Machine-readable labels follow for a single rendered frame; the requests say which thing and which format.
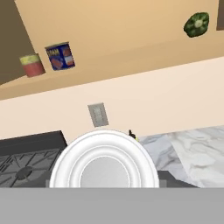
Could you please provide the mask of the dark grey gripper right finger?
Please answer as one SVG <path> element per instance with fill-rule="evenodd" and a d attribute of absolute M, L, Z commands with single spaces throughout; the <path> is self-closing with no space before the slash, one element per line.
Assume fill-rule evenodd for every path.
<path fill-rule="evenodd" d="M 195 185 L 175 179 L 168 171 L 158 171 L 159 186 L 161 188 L 195 188 Z"/>

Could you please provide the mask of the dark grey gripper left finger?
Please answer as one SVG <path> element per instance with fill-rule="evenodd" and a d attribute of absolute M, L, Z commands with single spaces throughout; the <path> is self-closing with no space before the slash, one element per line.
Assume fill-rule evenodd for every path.
<path fill-rule="evenodd" d="M 51 175 L 52 173 L 50 171 L 44 172 L 38 178 L 34 179 L 29 184 L 29 187 L 48 187 Z"/>

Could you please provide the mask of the brown cabinet door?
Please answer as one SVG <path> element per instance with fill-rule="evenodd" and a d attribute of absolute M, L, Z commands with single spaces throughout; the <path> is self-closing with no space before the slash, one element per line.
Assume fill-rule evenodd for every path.
<path fill-rule="evenodd" d="M 0 85 L 23 76 L 19 58 L 33 53 L 15 0 L 0 0 Z"/>
<path fill-rule="evenodd" d="M 216 30 L 224 31 L 224 0 L 219 0 Z"/>

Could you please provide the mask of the black hob with grey grates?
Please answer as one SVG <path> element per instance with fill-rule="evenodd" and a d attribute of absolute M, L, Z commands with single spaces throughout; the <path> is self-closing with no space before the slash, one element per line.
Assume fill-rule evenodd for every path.
<path fill-rule="evenodd" d="M 0 140 L 0 188 L 28 188 L 66 147 L 61 130 Z"/>

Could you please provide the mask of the small black and yellow object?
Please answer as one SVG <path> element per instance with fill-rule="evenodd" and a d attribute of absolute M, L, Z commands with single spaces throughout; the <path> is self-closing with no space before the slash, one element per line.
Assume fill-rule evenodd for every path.
<path fill-rule="evenodd" d="M 129 136 L 133 137 L 135 140 L 137 140 L 139 142 L 138 137 L 131 131 L 131 129 L 129 129 Z"/>

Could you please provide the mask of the white round plate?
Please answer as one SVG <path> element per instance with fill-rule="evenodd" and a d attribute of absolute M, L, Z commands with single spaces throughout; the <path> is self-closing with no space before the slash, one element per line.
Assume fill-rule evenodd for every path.
<path fill-rule="evenodd" d="M 51 188 L 158 188 L 146 149 L 115 130 L 95 130 L 72 141 L 52 169 Z"/>

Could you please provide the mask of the red can with yellow top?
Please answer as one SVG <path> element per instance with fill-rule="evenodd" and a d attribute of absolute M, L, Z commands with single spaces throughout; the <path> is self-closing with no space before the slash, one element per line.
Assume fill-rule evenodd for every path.
<path fill-rule="evenodd" d="M 28 77 L 34 77 L 44 74 L 46 70 L 43 67 L 42 61 L 37 53 L 21 57 L 20 62 Z"/>

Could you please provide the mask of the blue printed can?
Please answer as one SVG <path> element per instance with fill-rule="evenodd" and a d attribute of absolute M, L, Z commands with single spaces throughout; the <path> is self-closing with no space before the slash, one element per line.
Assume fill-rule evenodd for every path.
<path fill-rule="evenodd" d="M 74 57 L 68 42 L 47 46 L 45 50 L 54 71 L 75 67 Z"/>

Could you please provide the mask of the grey wall socket plate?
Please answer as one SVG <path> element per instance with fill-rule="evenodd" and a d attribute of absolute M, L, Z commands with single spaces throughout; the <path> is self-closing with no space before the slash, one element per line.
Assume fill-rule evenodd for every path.
<path fill-rule="evenodd" d="M 95 127 L 107 126 L 109 124 L 103 102 L 88 105 L 88 110 Z"/>

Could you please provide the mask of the tan open wall cabinet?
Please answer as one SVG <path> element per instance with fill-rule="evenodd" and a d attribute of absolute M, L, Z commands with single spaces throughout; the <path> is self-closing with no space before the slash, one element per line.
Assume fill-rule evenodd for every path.
<path fill-rule="evenodd" d="M 224 57 L 219 0 L 16 0 L 46 73 L 0 86 L 0 100 Z M 209 14 L 189 38 L 186 21 Z M 75 67 L 54 71 L 46 47 L 68 42 Z"/>

